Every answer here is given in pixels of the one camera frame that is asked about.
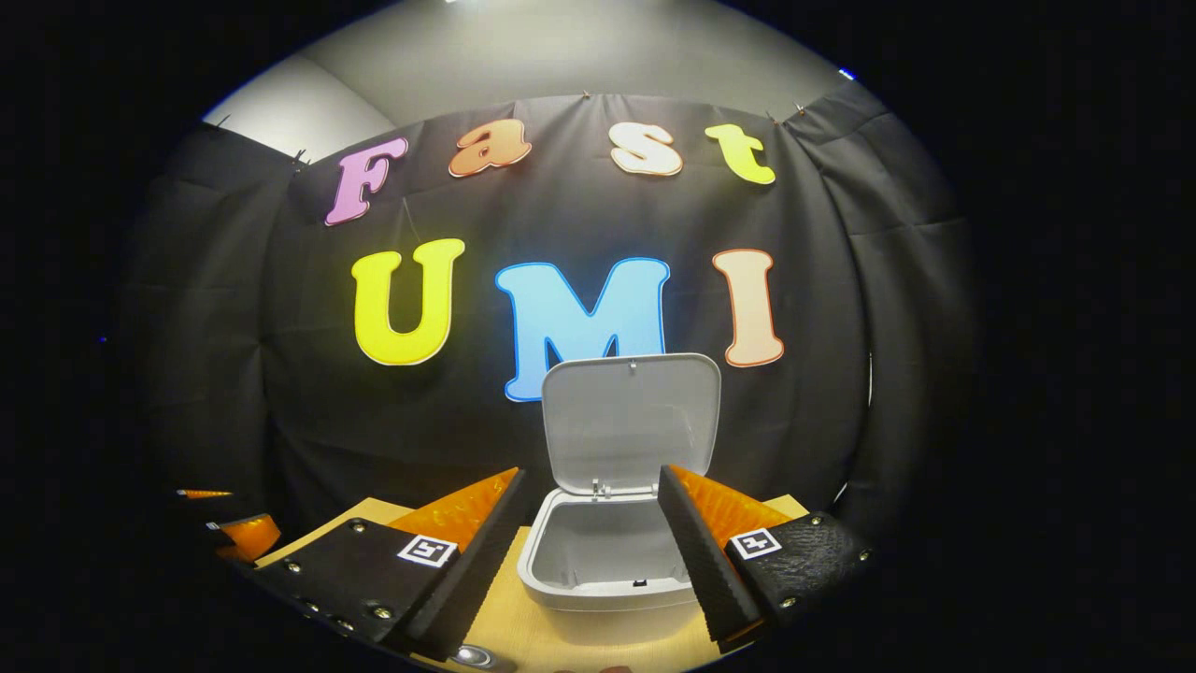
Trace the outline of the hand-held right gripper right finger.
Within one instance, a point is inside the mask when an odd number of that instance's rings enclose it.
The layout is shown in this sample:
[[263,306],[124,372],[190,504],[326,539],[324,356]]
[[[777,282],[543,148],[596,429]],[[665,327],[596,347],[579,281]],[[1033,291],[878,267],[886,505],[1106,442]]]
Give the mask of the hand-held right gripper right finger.
[[658,504],[720,651],[808,620],[879,558],[826,512],[783,514],[682,465],[663,465]]

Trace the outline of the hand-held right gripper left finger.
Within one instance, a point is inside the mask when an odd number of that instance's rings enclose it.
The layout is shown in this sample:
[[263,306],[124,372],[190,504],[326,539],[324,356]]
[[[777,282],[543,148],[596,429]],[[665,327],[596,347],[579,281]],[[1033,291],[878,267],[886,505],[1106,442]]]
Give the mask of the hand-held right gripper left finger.
[[346,638],[444,662],[520,530],[526,476],[504,470],[388,524],[349,516],[248,579]]

